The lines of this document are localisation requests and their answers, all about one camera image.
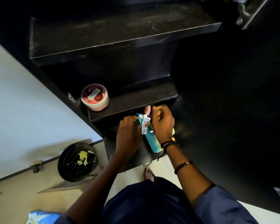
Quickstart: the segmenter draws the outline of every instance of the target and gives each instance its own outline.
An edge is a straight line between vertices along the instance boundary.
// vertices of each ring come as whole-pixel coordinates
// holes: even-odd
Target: navy blue clothing
[[[224,188],[214,186],[199,196],[192,207],[183,190],[164,178],[145,180],[121,190],[106,203],[102,222],[112,224],[257,223]],[[60,216],[55,224],[73,224]]]

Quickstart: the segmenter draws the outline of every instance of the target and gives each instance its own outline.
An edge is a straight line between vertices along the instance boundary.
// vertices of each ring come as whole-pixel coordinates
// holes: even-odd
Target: shirt button
[[[160,209],[160,208],[156,208],[156,212],[157,212],[158,214],[162,214],[162,213],[163,213],[162,209]]]

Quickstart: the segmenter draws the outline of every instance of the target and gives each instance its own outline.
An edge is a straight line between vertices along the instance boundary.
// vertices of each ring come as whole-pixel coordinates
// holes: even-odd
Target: forearm
[[[186,155],[176,145],[169,146],[166,152],[174,169],[182,163],[189,162]],[[194,204],[199,195],[205,192],[212,184],[194,164],[187,164],[179,169],[177,177],[191,204]]]
[[[113,154],[107,166],[67,210],[65,216],[76,224],[85,223],[89,217],[99,220],[110,188],[123,164],[122,159]]]

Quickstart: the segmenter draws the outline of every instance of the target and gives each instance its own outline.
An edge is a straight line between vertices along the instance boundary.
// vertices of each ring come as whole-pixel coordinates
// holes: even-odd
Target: pink jar
[[[90,84],[81,92],[81,101],[92,111],[101,111],[109,104],[107,89],[101,84]]]

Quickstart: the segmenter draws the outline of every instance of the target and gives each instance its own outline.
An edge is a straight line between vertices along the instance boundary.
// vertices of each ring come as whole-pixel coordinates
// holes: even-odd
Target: bare foot
[[[150,179],[152,182],[154,180],[155,175],[153,174],[153,171],[150,168],[144,169],[144,180]]]

